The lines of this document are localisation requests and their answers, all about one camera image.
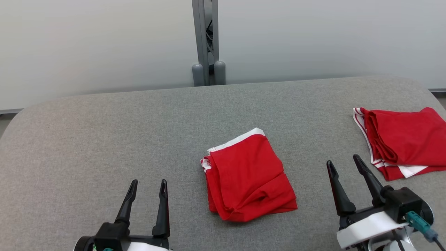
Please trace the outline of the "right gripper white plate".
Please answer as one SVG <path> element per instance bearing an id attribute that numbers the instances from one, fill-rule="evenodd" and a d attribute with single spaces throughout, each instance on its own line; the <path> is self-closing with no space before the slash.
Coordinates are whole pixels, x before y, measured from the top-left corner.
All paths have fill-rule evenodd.
<path id="1" fill-rule="evenodd" d="M 353 155 L 353 160 L 358 172 L 366 181 L 372 197 L 372 205 L 383 206 L 385 199 L 380 194 L 382 184 L 358 154 Z M 326 166 L 336 212 L 340 217 L 340 227 L 336 233 L 340 248 L 371 250 L 374 243 L 389 241 L 380 249 L 408 250 L 410 248 L 408 224 L 396 223 L 384 211 L 378 211 L 376 208 L 370 207 L 356 213 L 356 207 L 345 193 L 333 162 L 328 160 Z"/>

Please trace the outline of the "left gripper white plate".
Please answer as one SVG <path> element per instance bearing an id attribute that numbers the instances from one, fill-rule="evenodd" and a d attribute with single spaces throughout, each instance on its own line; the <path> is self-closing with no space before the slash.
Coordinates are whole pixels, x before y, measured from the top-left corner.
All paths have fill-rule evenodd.
<path id="1" fill-rule="evenodd" d="M 138 180 L 133 180 L 114 223 L 130 224 L 132 203 L 136 198 L 137 186 Z M 156 224 L 152 229 L 154 238 L 151 236 L 131 235 L 129 239 L 122 241 L 124 251 L 172 251 L 169 249 L 169 241 L 167 239 L 170 236 L 170 225 L 168 184 L 165 179 L 161 181 L 159 200 Z M 96 251 L 94 236 L 81 237 L 75 244 L 74 251 Z"/>

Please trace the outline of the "red jersey with lettering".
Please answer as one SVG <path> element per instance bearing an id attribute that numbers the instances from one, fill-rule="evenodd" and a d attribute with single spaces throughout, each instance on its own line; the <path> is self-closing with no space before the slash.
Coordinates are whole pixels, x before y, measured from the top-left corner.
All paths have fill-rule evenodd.
<path id="1" fill-rule="evenodd" d="M 386 181 L 446 171 L 446 121 L 431 107 L 418 112 L 353 109 L 370 150 L 370 162 Z"/>

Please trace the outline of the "red shorts with white stripe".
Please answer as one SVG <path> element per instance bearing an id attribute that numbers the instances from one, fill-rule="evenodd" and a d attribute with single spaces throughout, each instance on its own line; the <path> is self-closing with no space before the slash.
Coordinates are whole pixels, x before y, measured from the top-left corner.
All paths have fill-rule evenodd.
<path id="1" fill-rule="evenodd" d="M 223 221 L 248 222 L 298 209 L 283 163 L 259 128 L 208 149 L 200 164 L 209 210 Z"/>

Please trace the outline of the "grey metal post with cylinders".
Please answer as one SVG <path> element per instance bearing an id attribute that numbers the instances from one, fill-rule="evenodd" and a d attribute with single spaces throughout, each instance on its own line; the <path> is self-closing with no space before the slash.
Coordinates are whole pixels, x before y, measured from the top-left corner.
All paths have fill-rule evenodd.
<path id="1" fill-rule="evenodd" d="M 192 0 L 198 63 L 192 66 L 195 87 L 226 84 L 226 64 L 220 60 L 218 0 Z"/>

